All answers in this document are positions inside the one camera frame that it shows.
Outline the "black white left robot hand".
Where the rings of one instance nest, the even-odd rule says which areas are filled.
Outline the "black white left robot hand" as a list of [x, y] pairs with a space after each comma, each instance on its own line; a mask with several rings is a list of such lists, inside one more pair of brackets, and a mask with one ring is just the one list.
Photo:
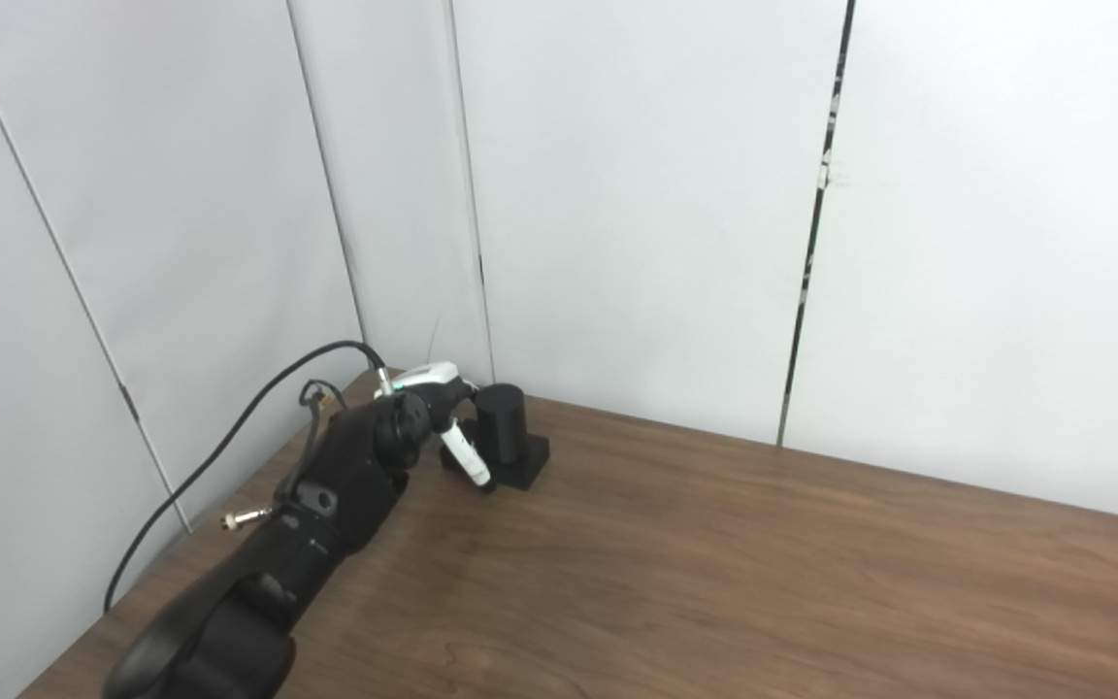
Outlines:
[[462, 402], [472, 402], [480, 390], [477, 384], [463, 378], [457, 363], [451, 361], [421, 363], [394, 378], [381, 370], [378, 377], [382, 382], [373, 394], [376, 399], [391, 393], [411, 393], [420, 397], [429, 412], [432, 432], [438, 435], [446, 451], [467, 474], [470, 481], [487, 494], [496, 490], [491, 470], [463, 434], [459, 421], [454, 415], [454, 410]]

